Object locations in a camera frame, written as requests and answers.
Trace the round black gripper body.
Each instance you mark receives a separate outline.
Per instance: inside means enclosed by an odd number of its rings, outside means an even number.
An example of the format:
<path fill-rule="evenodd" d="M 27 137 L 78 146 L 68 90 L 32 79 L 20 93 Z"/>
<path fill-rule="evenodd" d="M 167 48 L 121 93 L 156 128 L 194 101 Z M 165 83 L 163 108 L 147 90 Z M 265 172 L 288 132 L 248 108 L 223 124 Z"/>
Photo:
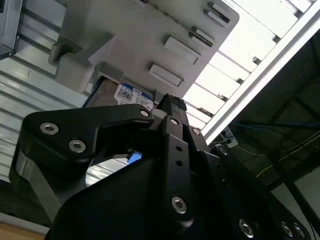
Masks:
<path fill-rule="evenodd" d="M 275 197 L 234 182 L 217 157 L 140 160 L 77 193 L 48 240 L 309 240 Z"/>

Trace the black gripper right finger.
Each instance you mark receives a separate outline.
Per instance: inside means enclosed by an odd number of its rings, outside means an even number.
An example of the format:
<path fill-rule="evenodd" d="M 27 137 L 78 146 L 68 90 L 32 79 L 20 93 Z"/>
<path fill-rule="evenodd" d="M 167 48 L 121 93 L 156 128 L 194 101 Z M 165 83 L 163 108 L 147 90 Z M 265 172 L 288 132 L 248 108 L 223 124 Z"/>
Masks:
<path fill-rule="evenodd" d="M 208 239 L 309 240 L 306 227 L 222 144 L 206 144 L 201 132 L 189 125 L 182 99 L 179 107 Z"/>

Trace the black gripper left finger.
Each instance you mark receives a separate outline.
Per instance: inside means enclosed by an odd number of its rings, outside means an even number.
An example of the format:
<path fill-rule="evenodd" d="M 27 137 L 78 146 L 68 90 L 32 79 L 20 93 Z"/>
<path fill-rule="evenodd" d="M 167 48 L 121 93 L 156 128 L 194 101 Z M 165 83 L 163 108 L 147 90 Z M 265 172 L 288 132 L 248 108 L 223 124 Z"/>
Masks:
<path fill-rule="evenodd" d="M 23 121 L 9 178 L 33 192 L 52 224 L 70 198 L 142 160 L 190 165 L 178 97 L 135 104 L 34 112 Z"/>

